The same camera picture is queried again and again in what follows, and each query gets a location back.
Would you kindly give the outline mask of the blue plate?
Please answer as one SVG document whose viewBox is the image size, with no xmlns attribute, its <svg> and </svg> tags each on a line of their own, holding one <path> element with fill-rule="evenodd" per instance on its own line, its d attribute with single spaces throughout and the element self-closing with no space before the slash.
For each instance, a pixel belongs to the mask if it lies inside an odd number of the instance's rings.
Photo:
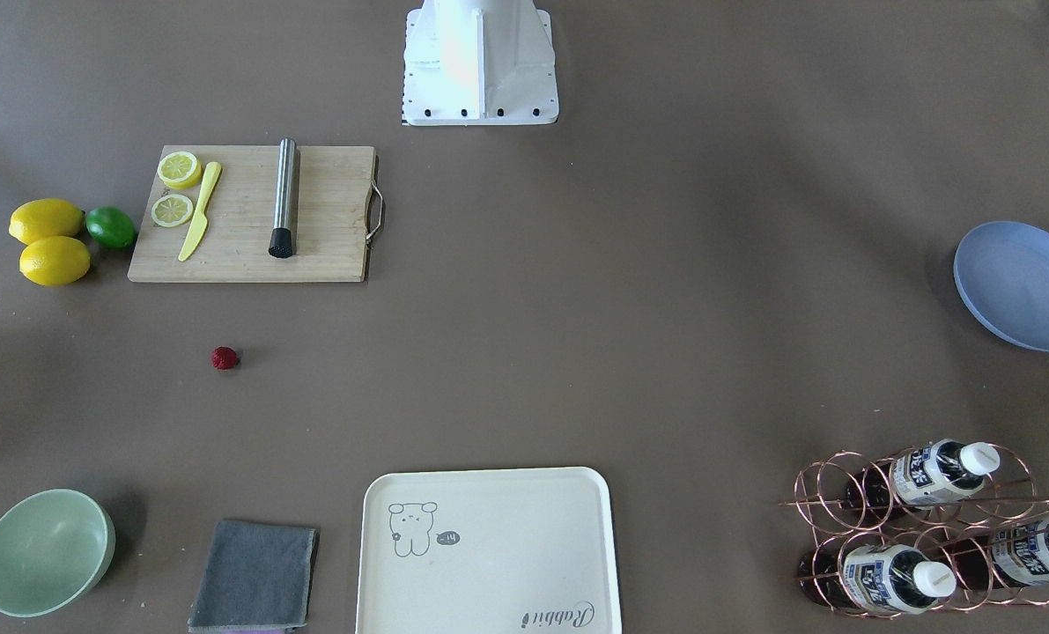
<svg viewBox="0 0 1049 634">
<path fill-rule="evenodd" d="M 952 277 L 979 324 L 1049 353 L 1049 232 L 1024 221 L 979 225 L 958 242 Z"/>
</svg>

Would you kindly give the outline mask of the yellow lemon lower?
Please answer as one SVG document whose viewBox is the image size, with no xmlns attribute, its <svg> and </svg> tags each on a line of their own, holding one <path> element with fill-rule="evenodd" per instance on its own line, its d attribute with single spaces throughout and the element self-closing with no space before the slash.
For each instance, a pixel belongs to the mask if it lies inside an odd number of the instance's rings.
<svg viewBox="0 0 1049 634">
<path fill-rule="evenodd" d="M 73 284 L 90 267 L 88 247 L 66 236 L 36 240 L 26 246 L 19 257 L 22 276 L 39 286 Z"/>
</svg>

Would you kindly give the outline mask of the yellow lemon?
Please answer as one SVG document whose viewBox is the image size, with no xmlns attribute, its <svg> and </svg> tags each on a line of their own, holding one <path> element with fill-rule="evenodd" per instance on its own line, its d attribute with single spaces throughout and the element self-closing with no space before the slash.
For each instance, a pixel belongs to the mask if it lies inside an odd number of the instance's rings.
<svg viewBox="0 0 1049 634">
<path fill-rule="evenodd" d="M 36 240 L 26 246 L 19 257 L 22 276 L 39 286 L 73 284 L 90 267 L 88 247 L 66 236 Z"/>
<path fill-rule="evenodd" d="M 10 214 L 8 233 L 15 240 L 33 245 L 50 237 L 76 237 L 84 229 L 85 213 L 62 198 L 38 198 L 24 203 Z"/>
</svg>

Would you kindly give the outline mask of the yellow lemon upper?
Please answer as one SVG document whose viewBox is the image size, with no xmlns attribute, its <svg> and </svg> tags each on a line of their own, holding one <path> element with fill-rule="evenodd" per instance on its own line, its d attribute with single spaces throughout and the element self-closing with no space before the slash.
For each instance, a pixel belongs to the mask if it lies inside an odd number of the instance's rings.
<svg viewBox="0 0 1049 634">
<path fill-rule="evenodd" d="M 62 198 L 38 198 L 24 203 L 10 214 L 8 233 L 15 240 L 33 245 L 50 237 L 76 237 L 84 229 L 85 213 Z"/>
</svg>

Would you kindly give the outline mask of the green lime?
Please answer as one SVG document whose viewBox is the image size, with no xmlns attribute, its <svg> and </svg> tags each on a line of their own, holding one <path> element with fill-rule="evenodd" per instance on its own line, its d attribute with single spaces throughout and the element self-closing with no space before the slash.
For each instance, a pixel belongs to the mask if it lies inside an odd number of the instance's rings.
<svg viewBox="0 0 1049 634">
<path fill-rule="evenodd" d="M 137 226 L 114 206 L 99 206 L 85 213 L 86 232 L 106 248 L 121 249 L 137 240 Z"/>
</svg>

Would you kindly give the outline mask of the lemon slice lower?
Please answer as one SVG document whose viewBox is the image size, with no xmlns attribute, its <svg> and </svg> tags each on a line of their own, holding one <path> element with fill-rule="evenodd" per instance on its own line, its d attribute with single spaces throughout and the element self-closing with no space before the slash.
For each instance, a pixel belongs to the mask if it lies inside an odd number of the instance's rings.
<svg viewBox="0 0 1049 634">
<path fill-rule="evenodd" d="M 163 195 L 150 208 L 152 221 L 162 228 L 174 228 L 194 216 L 195 204 L 186 195 Z"/>
</svg>

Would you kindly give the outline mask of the lemon half upper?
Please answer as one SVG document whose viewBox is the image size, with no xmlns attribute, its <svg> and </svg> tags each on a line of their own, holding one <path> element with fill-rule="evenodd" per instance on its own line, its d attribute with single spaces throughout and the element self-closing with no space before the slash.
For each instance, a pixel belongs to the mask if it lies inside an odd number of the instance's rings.
<svg viewBox="0 0 1049 634">
<path fill-rule="evenodd" d="M 166 188 L 181 191 L 201 183 L 204 162 L 193 152 L 173 151 L 160 158 L 155 173 Z"/>
</svg>

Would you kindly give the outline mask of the green bowl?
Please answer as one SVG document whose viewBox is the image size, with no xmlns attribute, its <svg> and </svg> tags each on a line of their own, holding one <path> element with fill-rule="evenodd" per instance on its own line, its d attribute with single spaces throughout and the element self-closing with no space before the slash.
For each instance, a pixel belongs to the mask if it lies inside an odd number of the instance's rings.
<svg viewBox="0 0 1049 634">
<path fill-rule="evenodd" d="M 109 569 L 116 529 L 93 498 L 53 489 L 0 517 L 0 613 L 33 618 L 93 590 Z"/>
</svg>

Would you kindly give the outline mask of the yellow plastic knife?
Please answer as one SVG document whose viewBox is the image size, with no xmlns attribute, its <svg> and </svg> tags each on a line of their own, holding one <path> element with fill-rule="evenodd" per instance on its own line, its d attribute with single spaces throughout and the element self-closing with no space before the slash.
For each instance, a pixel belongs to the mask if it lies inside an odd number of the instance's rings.
<svg viewBox="0 0 1049 634">
<path fill-rule="evenodd" d="M 179 262 L 188 261 L 204 240 L 206 230 L 209 228 L 207 208 L 209 208 L 211 194 L 217 188 L 222 170 L 222 165 L 217 161 L 209 162 L 204 168 L 204 176 L 201 185 L 199 185 L 199 193 L 194 206 L 193 216 L 191 216 L 189 221 L 189 229 L 181 244 L 181 251 L 177 256 Z"/>
</svg>

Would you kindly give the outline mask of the steel muddler black tip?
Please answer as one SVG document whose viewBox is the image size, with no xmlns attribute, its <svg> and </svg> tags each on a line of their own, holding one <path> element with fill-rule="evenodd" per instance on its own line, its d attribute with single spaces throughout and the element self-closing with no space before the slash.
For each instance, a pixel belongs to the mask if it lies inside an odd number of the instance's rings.
<svg viewBox="0 0 1049 634">
<path fill-rule="evenodd" d="M 290 258 L 296 253 L 296 206 L 299 191 L 299 147 L 284 138 L 278 146 L 276 192 L 267 254 Z"/>
</svg>

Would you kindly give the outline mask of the bamboo cutting board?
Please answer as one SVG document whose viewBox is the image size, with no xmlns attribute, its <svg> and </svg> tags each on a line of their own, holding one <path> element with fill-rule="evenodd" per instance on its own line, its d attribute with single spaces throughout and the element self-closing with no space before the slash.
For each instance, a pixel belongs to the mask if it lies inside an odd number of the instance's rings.
<svg viewBox="0 0 1049 634">
<path fill-rule="evenodd" d="M 223 167 L 211 193 L 209 229 L 193 255 L 179 261 L 186 227 L 163 228 L 145 214 L 127 276 L 138 284 L 335 284 L 366 277 L 368 234 L 380 227 L 370 210 L 378 152 L 373 147 L 298 151 L 295 252 L 267 253 L 275 212 L 275 145 L 187 145 L 202 162 Z"/>
</svg>

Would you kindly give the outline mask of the grey folded cloth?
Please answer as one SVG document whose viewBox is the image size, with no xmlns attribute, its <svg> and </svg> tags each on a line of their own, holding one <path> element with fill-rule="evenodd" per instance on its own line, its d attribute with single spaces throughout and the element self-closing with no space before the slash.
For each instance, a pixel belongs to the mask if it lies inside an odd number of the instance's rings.
<svg viewBox="0 0 1049 634">
<path fill-rule="evenodd" d="M 221 520 L 211 535 L 190 633 L 287 633 L 307 625 L 315 528 Z"/>
</svg>

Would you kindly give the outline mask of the cream rabbit tray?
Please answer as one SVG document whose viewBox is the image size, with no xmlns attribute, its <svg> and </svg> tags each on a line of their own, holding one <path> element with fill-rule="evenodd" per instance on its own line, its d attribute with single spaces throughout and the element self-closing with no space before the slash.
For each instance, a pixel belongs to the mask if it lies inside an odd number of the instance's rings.
<svg viewBox="0 0 1049 634">
<path fill-rule="evenodd" d="M 381 475 L 358 633 L 620 633 L 611 492 L 588 467 Z"/>
</svg>

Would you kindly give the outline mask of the bottle top white cap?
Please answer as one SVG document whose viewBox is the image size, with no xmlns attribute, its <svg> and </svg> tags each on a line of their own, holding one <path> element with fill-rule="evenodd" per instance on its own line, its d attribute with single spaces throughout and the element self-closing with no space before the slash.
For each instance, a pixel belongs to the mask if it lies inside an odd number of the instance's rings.
<svg viewBox="0 0 1049 634">
<path fill-rule="evenodd" d="M 845 485 L 839 506 L 875 520 L 898 520 L 971 498 L 1000 468 L 992 443 L 942 439 L 875 461 Z"/>
</svg>

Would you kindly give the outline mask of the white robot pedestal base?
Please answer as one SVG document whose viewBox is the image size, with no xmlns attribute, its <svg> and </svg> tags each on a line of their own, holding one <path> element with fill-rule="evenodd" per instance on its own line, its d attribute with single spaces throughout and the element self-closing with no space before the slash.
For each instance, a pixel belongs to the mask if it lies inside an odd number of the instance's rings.
<svg viewBox="0 0 1049 634">
<path fill-rule="evenodd" d="M 403 124 L 558 120 L 551 17 L 532 1 L 424 1 L 404 24 Z"/>
</svg>

